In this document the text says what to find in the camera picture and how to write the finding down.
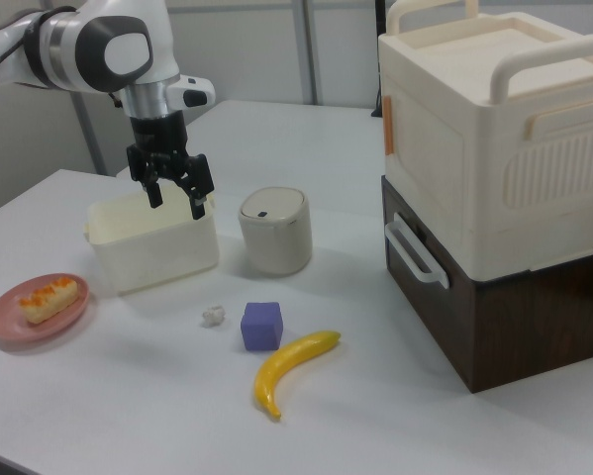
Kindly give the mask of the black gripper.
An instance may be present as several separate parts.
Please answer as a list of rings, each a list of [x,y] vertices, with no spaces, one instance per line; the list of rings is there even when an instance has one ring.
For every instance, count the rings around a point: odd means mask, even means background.
[[[194,220],[205,216],[205,203],[214,191],[207,157],[189,156],[183,114],[175,112],[154,119],[131,119],[135,142],[127,147],[131,177],[140,181],[149,205],[156,209],[163,199],[158,177],[176,181],[187,195]]]

